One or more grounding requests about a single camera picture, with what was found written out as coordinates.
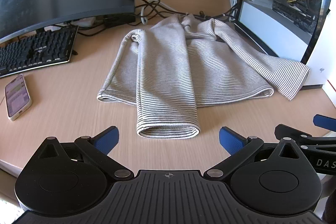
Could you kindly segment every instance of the smartphone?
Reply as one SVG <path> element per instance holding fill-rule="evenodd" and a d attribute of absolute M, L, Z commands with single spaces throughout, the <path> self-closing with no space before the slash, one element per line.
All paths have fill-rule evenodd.
<path fill-rule="evenodd" d="M 5 100 L 8 119 L 14 121 L 32 104 L 25 78 L 19 75 L 5 87 Z"/>

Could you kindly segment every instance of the phone screen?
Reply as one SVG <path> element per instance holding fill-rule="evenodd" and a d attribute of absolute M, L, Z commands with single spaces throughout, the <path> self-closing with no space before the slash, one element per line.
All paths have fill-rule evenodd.
<path fill-rule="evenodd" d="M 8 115 L 12 117 L 29 102 L 28 92 L 22 75 L 16 77 L 5 87 L 5 95 Z"/>

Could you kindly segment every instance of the black ribbed plate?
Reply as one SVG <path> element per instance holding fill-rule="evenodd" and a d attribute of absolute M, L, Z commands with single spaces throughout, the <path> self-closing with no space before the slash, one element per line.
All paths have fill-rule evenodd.
<path fill-rule="evenodd" d="M 78 215 L 48 218 L 24 213 L 17 224 L 322 224 L 313 213 L 271 217 L 238 203 L 222 182 L 201 177 L 199 171 L 142 170 L 130 181 L 116 182 L 97 206 Z"/>

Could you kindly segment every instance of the red line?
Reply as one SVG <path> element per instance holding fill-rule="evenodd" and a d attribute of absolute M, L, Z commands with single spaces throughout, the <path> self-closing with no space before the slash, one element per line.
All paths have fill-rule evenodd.
<path fill-rule="evenodd" d="M 336 89 L 334 88 L 334 86 L 330 83 L 330 81 L 328 80 L 329 84 L 331 85 L 331 87 L 334 89 L 334 91 L 336 92 Z"/>

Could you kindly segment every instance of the striped fabric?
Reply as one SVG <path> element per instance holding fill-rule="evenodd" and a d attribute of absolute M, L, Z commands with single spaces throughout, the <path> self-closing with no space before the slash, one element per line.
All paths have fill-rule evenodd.
<path fill-rule="evenodd" d="M 196 107 L 274 89 L 292 100 L 308 73 L 300 62 L 258 52 L 221 21 L 173 15 L 124 37 L 97 99 L 136 105 L 140 136 L 190 138 L 200 131 Z"/>

